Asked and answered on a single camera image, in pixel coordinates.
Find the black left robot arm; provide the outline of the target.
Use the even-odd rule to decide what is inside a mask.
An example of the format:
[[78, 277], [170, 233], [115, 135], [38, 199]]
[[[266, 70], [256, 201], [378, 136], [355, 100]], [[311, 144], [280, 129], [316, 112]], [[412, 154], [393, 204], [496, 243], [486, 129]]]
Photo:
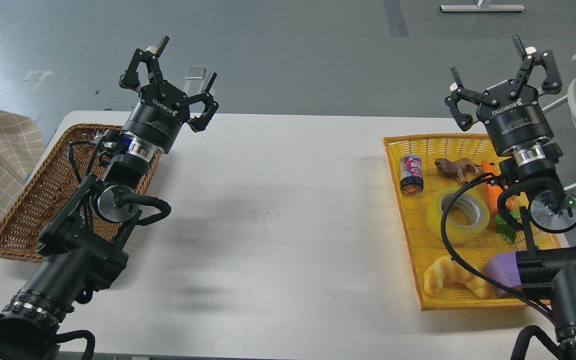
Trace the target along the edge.
[[73, 173], [78, 186], [39, 233], [44, 259], [0, 312], [0, 360], [54, 360], [61, 344], [83, 339], [82, 359], [94, 356], [88, 330], [58, 333], [73, 303], [85, 305], [108, 289], [126, 268], [124, 246], [134, 228], [169, 216], [169, 203], [138, 194], [138, 183], [157, 156], [170, 152], [183, 125], [193, 132], [208, 126], [218, 103], [210, 92], [216, 73], [189, 96], [163, 77], [159, 59], [169, 43], [137, 48], [119, 86], [138, 94], [121, 130], [107, 130], [89, 142], [86, 170]]

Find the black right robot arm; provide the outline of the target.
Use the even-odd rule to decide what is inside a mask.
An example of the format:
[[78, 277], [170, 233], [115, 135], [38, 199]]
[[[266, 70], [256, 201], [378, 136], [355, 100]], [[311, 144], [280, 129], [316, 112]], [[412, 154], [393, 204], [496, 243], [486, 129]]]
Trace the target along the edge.
[[[483, 92], [464, 87], [456, 68], [454, 85], [445, 98], [451, 116], [466, 132], [483, 123], [494, 152], [503, 157], [500, 175], [485, 173], [457, 190], [442, 212], [439, 233], [452, 260], [476, 278], [498, 287], [545, 316], [555, 333], [553, 341], [539, 326], [522, 329], [513, 360], [523, 360], [532, 338], [537, 338], [558, 360], [576, 360], [576, 197], [558, 177], [556, 164], [563, 153], [553, 143], [553, 131], [538, 102], [542, 95], [562, 90], [550, 50], [525, 48], [518, 36], [513, 43], [521, 65], [513, 79]], [[525, 237], [526, 249], [514, 254], [521, 290], [482, 274], [455, 251], [446, 221], [454, 203], [475, 186], [494, 182], [503, 187], [498, 214]]]

